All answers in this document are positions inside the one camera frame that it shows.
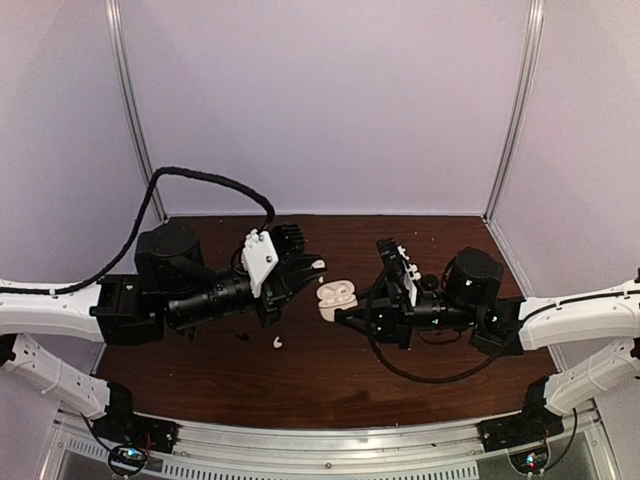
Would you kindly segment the white earbud charging case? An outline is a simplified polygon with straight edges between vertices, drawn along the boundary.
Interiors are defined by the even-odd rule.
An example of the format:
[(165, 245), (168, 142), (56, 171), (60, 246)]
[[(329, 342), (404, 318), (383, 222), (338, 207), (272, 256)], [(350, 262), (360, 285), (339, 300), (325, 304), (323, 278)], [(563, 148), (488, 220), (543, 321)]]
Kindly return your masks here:
[(322, 283), (316, 290), (318, 310), (327, 322), (335, 321), (337, 310), (348, 310), (358, 305), (356, 287), (349, 280)]

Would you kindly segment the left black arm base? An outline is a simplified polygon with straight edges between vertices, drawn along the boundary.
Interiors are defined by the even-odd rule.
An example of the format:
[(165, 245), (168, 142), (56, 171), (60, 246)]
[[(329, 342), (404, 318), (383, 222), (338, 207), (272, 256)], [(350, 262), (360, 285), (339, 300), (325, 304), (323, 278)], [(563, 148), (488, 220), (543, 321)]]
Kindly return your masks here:
[(108, 402), (96, 420), (84, 417), (97, 443), (107, 451), (107, 466), (120, 478), (142, 472), (150, 454), (170, 454), (178, 437), (174, 421), (140, 415), (133, 410), (131, 391), (116, 382), (107, 382)]

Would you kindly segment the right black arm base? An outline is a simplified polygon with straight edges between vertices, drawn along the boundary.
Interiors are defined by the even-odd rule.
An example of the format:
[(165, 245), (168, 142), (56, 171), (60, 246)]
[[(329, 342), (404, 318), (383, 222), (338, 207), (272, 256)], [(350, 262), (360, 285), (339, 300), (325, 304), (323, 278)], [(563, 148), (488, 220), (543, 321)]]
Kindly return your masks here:
[(563, 416), (547, 408), (545, 388), (550, 377), (545, 376), (527, 388), (520, 412), (481, 421), (477, 425), (485, 453), (507, 449), (512, 468), (528, 478), (542, 477), (554, 469), (568, 454), (577, 434), (578, 413), (573, 409), (573, 426), (564, 450), (554, 457), (549, 439), (562, 434)]

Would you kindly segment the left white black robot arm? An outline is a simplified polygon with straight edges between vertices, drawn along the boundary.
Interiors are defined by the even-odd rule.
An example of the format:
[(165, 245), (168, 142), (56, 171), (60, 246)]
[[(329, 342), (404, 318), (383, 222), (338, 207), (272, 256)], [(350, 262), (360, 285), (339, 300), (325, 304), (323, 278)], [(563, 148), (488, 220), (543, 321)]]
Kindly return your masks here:
[(23, 376), (106, 429), (123, 444), (137, 442), (144, 424), (132, 394), (116, 382), (84, 374), (51, 354), (38, 335), (138, 346), (167, 329), (193, 336), (209, 321), (254, 312), (262, 326), (278, 322), (284, 306), (326, 271), (305, 250), (296, 225), (252, 230), (240, 264), (218, 271), (204, 264), (197, 234), (168, 222), (142, 233), (136, 273), (102, 275), (78, 285), (1, 284), (1, 367)]

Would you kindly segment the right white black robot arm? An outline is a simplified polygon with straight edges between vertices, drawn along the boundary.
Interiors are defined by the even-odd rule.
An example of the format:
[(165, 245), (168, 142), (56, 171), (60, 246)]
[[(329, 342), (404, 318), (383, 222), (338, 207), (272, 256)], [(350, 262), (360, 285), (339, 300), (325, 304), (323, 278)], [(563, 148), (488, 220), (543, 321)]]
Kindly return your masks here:
[(470, 342), (492, 363), (573, 341), (610, 339), (610, 344), (576, 366), (529, 386), (523, 412), (513, 419), (519, 440), (535, 440), (580, 403), (639, 372), (639, 282), (555, 298), (500, 298), (503, 265), (467, 247), (442, 276), (420, 274), (405, 249), (382, 242), (383, 270), (374, 285), (358, 293), (350, 281), (317, 291), (322, 317), (382, 343), (409, 347), (416, 333), (472, 332)]

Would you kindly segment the black round earbud case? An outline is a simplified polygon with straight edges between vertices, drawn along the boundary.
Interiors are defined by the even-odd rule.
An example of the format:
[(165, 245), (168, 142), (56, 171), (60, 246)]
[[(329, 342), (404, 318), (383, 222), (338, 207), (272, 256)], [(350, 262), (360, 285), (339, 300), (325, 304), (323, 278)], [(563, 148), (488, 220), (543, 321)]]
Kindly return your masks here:
[(436, 291), (440, 285), (440, 280), (436, 275), (427, 274), (421, 277), (420, 285), (425, 291)]

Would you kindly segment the aluminium front rail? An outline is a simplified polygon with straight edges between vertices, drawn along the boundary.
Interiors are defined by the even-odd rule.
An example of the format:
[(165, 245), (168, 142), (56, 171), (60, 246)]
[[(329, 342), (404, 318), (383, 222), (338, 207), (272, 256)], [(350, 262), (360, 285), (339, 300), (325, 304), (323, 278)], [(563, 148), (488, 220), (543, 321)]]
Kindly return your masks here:
[[(169, 454), (153, 452), (132, 479), (622, 479), (594, 404), (579, 407), (576, 436), (543, 475), (520, 473), (524, 449), (548, 447), (560, 457), (573, 431), (509, 450), (486, 452), (467, 419), (431, 425), (364, 429), (258, 429), (184, 421)], [(36, 479), (122, 479), (82, 420), (62, 407)]]

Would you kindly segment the left aluminium frame post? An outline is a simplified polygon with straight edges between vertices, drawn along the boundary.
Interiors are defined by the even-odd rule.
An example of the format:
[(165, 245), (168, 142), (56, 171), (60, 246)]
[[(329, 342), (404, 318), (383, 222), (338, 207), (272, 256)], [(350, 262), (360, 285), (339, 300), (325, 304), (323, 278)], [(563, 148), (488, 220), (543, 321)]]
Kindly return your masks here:
[(123, 99), (125, 119), (131, 136), (134, 155), (140, 168), (144, 185), (148, 187), (150, 185), (154, 169), (150, 160), (135, 96), (133, 78), (126, 47), (121, 2), (118, 0), (105, 0), (104, 5), (119, 87)]

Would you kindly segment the aluminium frame post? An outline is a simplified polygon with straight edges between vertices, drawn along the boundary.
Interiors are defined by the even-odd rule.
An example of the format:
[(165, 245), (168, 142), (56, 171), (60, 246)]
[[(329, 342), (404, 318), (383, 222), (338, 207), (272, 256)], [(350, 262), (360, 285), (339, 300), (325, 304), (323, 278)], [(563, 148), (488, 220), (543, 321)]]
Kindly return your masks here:
[(501, 150), (498, 169), (483, 215), (486, 224), (490, 224), (493, 221), (498, 210), (524, 122), (525, 110), (535, 77), (543, 36), (544, 6), (545, 2), (543, 0), (531, 0), (529, 2), (514, 101)]
[(144, 185), (148, 187), (150, 185), (154, 169), (150, 160), (135, 96), (133, 78), (126, 47), (121, 2), (118, 0), (105, 0), (104, 5), (119, 87), (123, 99), (125, 119), (131, 136), (134, 155), (140, 168)]

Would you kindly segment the right aluminium frame post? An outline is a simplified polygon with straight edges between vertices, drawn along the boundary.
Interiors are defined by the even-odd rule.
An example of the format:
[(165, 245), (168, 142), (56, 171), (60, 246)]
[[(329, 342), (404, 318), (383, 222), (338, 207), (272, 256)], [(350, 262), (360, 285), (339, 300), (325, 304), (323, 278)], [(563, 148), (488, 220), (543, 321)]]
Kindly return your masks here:
[(543, 0), (531, 0), (529, 2), (514, 101), (501, 150), (498, 169), (483, 215), (486, 224), (490, 224), (493, 221), (498, 210), (524, 122), (525, 110), (535, 77), (543, 36), (544, 6), (545, 2)]

